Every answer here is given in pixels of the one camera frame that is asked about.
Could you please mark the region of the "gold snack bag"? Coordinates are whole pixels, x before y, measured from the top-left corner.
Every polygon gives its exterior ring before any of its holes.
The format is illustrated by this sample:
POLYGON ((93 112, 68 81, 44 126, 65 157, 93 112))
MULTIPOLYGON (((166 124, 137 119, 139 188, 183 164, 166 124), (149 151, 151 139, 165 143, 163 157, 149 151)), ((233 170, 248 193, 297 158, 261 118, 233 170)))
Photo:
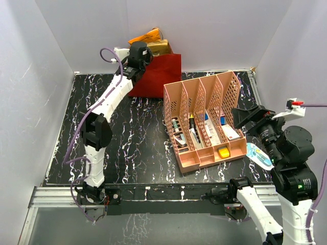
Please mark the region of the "gold snack bag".
POLYGON ((151 50, 154 57, 173 53, 167 39, 149 42, 147 47, 151 50))

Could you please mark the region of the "orange kettle chips bag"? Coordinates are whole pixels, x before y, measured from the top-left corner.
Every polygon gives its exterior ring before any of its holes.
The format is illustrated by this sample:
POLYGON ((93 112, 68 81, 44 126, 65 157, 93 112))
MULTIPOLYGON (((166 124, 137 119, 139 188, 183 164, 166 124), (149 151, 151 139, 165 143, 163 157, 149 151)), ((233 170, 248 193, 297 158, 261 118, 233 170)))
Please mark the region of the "orange kettle chips bag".
POLYGON ((137 41, 141 41, 141 42, 145 42, 145 43, 150 43, 150 42, 156 42, 156 41, 160 41, 161 40, 161 30, 159 28, 153 28, 151 31, 132 38, 128 41, 128 43, 131 45, 134 42, 137 41))

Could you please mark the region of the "red paper bag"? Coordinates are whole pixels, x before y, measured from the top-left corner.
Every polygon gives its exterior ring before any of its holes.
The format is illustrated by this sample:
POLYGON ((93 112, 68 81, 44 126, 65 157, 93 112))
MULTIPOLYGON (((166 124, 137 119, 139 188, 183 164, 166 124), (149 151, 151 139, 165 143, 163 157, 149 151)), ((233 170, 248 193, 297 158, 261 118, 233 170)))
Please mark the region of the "red paper bag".
POLYGON ((164 85, 180 81, 181 73, 181 54, 154 57, 128 96, 162 99, 164 85))

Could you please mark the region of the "pink plastic desk organizer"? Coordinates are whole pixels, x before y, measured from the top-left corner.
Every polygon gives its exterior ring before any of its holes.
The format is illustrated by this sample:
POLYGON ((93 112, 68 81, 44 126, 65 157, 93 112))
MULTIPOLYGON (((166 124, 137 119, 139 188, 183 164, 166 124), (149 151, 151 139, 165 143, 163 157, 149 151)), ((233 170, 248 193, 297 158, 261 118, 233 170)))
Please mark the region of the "pink plastic desk organizer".
POLYGON ((246 155, 246 137, 241 130, 234 128, 231 113, 238 104, 239 92, 240 81, 233 71, 164 85, 164 120, 182 173, 236 160, 246 155), (190 114, 194 116, 195 131, 203 145, 202 149, 197 150, 191 139, 190 114), (172 125, 173 118, 179 126, 178 134, 172 125), (219 134, 219 145, 212 145, 207 135, 204 121, 208 119, 219 134), (222 126, 226 124, 236 130, 241 138, 229 141, 222 130, 222 126), (183 134, 186 139, 187 146, 184 148, 180 148, 175 141, 174 137, 179 134, 183 134), (217 150, 223 146, 228 147, 229 158, 220 158, 217 150))

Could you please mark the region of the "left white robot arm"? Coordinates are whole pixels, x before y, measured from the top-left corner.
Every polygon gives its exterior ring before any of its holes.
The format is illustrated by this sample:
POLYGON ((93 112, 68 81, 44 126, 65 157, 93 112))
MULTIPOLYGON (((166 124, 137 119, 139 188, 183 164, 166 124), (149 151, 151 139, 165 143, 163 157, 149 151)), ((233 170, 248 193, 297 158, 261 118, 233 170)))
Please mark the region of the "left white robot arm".
POLYGON ((136 41, 131 44, 129 54, 121 59, 118 70, 109 86, 86 113, 80 129, 86 154, 86 178, 79 195, 89 202, 99 204, 104 201, 104 156, 112 139, 110 119, 122 101, 142 78, 146 67, 153 59, 147 44, 136 41))

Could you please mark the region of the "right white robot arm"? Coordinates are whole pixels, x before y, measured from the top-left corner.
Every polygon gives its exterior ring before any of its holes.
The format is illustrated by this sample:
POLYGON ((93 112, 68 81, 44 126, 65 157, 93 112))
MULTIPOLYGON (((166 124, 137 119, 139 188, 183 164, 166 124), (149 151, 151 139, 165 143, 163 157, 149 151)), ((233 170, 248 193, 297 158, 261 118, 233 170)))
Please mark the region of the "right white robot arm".
POLYGON ((273 165, 270 174, 282 207, 282 225, 262 204, 248 177, 231 179, 227 191, 231 201, 245 207, 263 244, 315 244, 312 216, 318 184, 306 163, 315 152, 312 135, 300 126, 282 129, 285 122, 304 117, 305 111, 302 102, 292 102, 281 113, 262 105, 231 110, 234 128, 254 123, 247 133, 260 139, 273 165))

